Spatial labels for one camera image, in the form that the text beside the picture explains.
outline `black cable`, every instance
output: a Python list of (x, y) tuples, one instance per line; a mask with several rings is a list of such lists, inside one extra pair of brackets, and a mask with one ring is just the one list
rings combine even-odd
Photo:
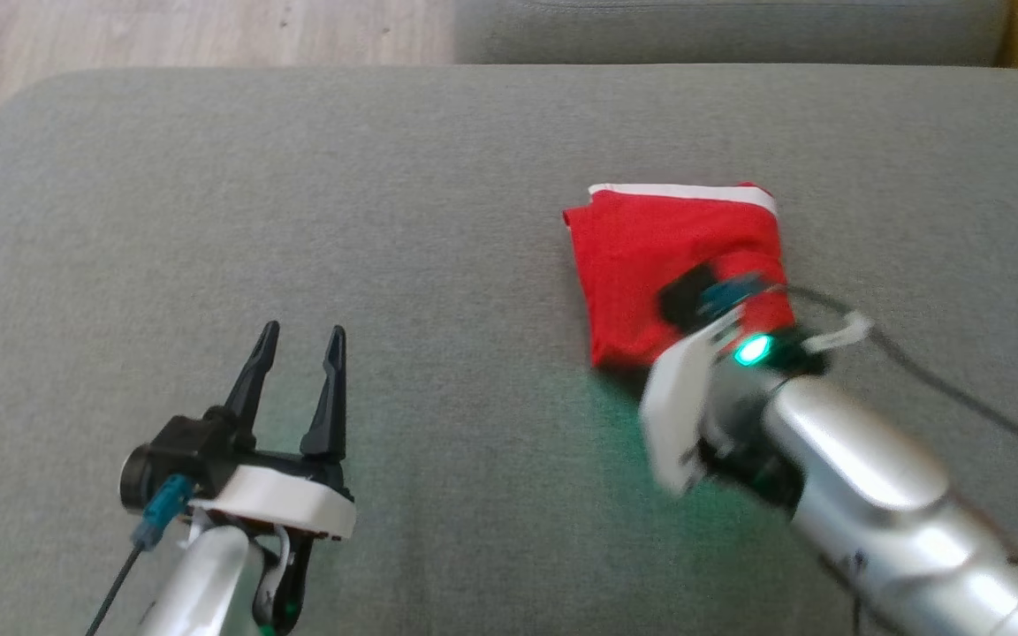
[(136, 559), (140, 556), (142, 552), (144, 552), (142, 546), (132, 547), (132, 553), (128, 555), (128, 560), (124, 562), (124, 567), (120, 568), (117, 579), (113, 580), (112, 587), (109, 588), (109, 594), (105, 595), (104, 600), (102, 600), (101, 609), (97, 611), (97, 618), (93, 620), (93, 625), (90, 625), (89, 632), (86, 632), (84, 636), (97, 636), (97, 630), (101, 628), (101, 621), (109, 613), (112, 600), (116, 598), (117, 592), (120, 591), (120, 586), (124, 584), (124, 580), (128, 579), (128, 572), (132, 571), (132, 567), (136, 564)]
[[(806, 298), (808, 301), (815, 302), (828, 307), (833, 311), (838, 313), (849, 313), (855, 311), (853, 306), (841, 301), (839, 298), (832, 297), (824, 292), (808, 289), (808, 287), (800, 287), (796, 285), (788, 285), (785, 287), (787, 292), (792, 295), (797, 295), (797, 297)], [(893, 338), (890, 338), (885, 331), (880, 329), (878, 324), (874, 324), (869, 330), (868, 335), (869, 341), (878, 345), (882, 349), (882, 353), (886, 354), (886, 357), (892, 359), (894, 363), (901, 366), (901, 369), (907, 371), (917, 382), (924, 384), (934, 391), (938, 391), (942, 395), (947, 396), (947, 398), (952, 399), (957, 404), (965, 406), (970, 411), (981, 415), (982, 418), (988, 419), (1002, 429), (1010, 431), (1010, 433), (1015, 435), (1018, 438), (1018, 422), (1015, 419), (1010, 418), (1008, 415), (1003, 414), (1001, 411), (997, 411), (993, 406), (988, 406), (984, 402), (981, 402), (976, 396), (969, 394), (968, 392), (954, 386), (949, 383), (948, 380), (942, 379), (934, 371), (926, 369), (926, 367), (918, 365), (913, 358), (901, 349), (901, 345), (894, 342)]]
[(856, 592), (851, 597), (851, 635), (861, 636), (861, 596)]

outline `green light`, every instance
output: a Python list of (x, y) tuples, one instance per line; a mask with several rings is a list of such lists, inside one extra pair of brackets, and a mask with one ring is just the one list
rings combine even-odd
[(768, 352), (772, 350), (773, 337), (760, 334), (740, 343), (740, 346), (736, 347), (736, 353), (733, 354), (733, 358), (740, 362), (741, 365), (751, 366), (764, 359), (768, 355)]

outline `white stripe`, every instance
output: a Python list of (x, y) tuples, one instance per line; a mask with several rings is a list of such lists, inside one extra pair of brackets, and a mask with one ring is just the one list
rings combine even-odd
[(651, 197), (675, 198), (708, 198), (714, 201), (736, 201), (743, 205), (758, 205), (768, 212), (776, 214), (776, 198), (755, 185), (732, 185), (727, 188), (714, 188), (710, 185), (677, 185), (677, 184), (596, 184), (586, 189), (593, 194), (601, 190), (618, 192), (619, 194), (645, 194)]

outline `gray sofa cushion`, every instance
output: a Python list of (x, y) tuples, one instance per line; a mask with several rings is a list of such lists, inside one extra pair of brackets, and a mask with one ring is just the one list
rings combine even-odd
[(457, 0), (463, 64), (992, 64), (1007, 0)]
[[(789, 277), (1018, 416), (1018, 72), (128, 70), (0, 110), (0, 633), (80, 633), (129, 548), (125, 455), (283, 322), (258, 437), (294, 450), (350, 337), (356, 534), (300, 633), (818, 633), (849, 603), (779, 514), (656, 490), (588, 370), (561, 210), (598, 181), (779, 198)], [(836, 324), (800, 306), (806, 322)], [(871, 347), (834, 378), (1018, 536), (1018, 440)], [(133, 633), (178, 551), (142, 559)]]

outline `red cloth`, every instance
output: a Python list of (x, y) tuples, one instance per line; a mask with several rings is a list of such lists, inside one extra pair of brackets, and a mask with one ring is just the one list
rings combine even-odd
[[(710, 265), (719, 281), (755, 271), (787, 282), (776, 205), (755, 185), (593, 186), (591, 203), (566, 211), (565, 222), (586, 298), (592, 366), (649, 366), (678, 342), (683, 334), (659, 314), (658, 294), (698, 265)], [(785, 294), (749, 298), (743, 313), (743, 335), (795, 323)]]

